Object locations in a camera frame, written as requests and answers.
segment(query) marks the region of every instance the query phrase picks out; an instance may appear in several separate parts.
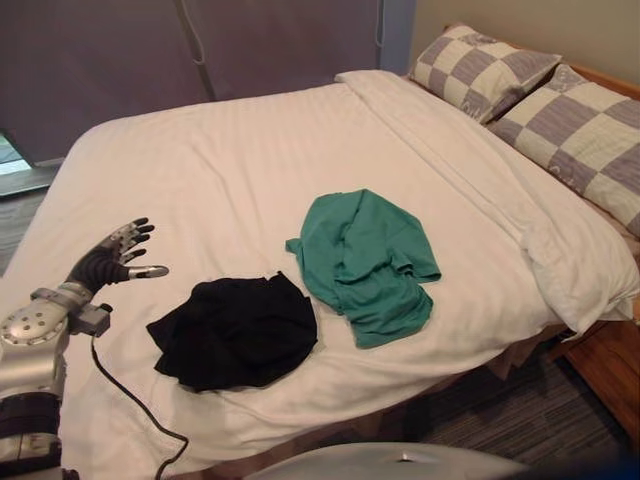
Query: black garment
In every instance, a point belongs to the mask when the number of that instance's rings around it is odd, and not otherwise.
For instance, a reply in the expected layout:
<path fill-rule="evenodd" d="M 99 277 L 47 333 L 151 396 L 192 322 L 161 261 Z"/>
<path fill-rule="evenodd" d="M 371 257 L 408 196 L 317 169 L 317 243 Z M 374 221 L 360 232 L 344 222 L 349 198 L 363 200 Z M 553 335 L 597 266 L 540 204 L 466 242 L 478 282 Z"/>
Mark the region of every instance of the black garment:
<path fill-rule="evenodd" d="M 163 351 L 156 370 L 196 391 L 267 385 L 300 365 L 317 335 L 309 298 L 281 272 L 199 283 L 147 330 Z"/>

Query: green t-shirt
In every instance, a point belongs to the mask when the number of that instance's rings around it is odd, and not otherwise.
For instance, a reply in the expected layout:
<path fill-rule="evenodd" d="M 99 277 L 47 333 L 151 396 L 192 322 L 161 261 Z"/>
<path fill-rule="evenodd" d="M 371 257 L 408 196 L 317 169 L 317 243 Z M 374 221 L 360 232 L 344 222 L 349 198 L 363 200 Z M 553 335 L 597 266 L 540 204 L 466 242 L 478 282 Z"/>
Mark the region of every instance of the green t-shirt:
<path fill-rule="evenodd" d="M 317 198 L 286 249 L 309 291 L 347 316 L 359 348 L 411 335 L 429 318 L 433 301 L 419 283 L 440 270 L 422 225 L 369 190 Z"/>

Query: white duvet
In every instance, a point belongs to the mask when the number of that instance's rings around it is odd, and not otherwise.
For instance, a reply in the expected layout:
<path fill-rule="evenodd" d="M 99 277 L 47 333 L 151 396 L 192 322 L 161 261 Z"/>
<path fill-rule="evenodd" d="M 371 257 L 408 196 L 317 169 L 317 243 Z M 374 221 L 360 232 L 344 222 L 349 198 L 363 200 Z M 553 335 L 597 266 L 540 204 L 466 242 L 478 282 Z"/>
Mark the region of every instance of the white duvet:
<path fill-rule="evenodd" d="M 7 313 L 54 287 L 106 233 L 157 226 L 140 263 L 163 278 L 104 288 L 114 308 L 96 343 L 105 366 L 164 425 L 191 439 L 168 472 L 249 456 L 310 429 L 407 399 L 546 325 L 582 332 L 629 315 L 638 272 L 619 235 L 568 189 L 453 107 L 384 72 L 260 98 L 108 122 L 73 147 L 2 281 Z M 153 365 L 145 325 L 198 282 L 271 276 L 306 292 L 284 241 L 319 195 L 369 188 L 417 216 L 442 280 L 424 287 L 424 329 L 358 350 L 343 317 L 314 301 L 319 341 L 268 388 L 193 394 Z M 101 377 L 74 337 L 63 462 L 81 476 L 150 478 L 179 442 Z"/>

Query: checkered pillow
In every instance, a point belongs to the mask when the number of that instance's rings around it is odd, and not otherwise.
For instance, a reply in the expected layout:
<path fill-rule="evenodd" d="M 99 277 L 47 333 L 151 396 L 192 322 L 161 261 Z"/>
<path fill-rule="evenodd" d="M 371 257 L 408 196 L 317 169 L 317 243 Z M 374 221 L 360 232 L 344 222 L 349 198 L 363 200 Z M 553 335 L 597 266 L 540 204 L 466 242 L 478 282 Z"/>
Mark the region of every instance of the checkered pillow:
<path fill-rule="evenodd" d="M 478 122 L 486 123 L 524 98 L 560 58 L 519 50 L 458 25 L 422 52 L 410 76 Z"/>
<path fill-rule="evenodd" d="M 560 65 L 490 128 L 640 237 L 640 102 Z"/>

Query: beige wall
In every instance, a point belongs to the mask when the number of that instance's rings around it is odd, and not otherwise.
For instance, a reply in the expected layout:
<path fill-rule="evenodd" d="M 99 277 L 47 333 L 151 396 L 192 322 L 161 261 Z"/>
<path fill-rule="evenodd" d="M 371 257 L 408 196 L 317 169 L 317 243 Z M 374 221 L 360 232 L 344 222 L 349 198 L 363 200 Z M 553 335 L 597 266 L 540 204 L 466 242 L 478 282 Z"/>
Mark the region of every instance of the beige wall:
<path fill-rule="evenodd" d="M 418 0 L 412 62 L 456 21 L 640 84 L 640 0 Z"/>

